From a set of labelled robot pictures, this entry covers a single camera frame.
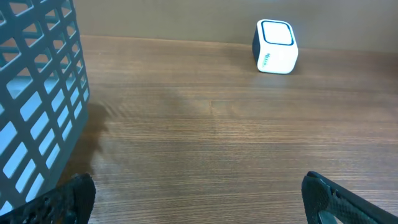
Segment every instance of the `white cube device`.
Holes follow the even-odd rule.
[[[260,72],[278,74],[290,73],[299,55],[292,26],[268,19],[257,23],[252,50]]]

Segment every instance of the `gray plastic basket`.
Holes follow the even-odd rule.
[[[0,0],[0,215],[55,187],[89,92],[72,0]]]

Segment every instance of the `beige wall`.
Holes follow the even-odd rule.
[[[398,0],[74,0],[89,35],[250,44],[256,21],[289,22],[299,47],[398,52]]]

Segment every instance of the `wood grain surface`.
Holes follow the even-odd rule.
[[[89,121],[62,174],[89,172],[91,223],[306,223],[315,170],[398,215],[398,55],[82,36]]]

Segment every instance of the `small speaker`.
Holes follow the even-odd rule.
[[[290,73],[299,55],[292,26],[268,19],[257,23],[252,50],[260,72],[277,74]]]

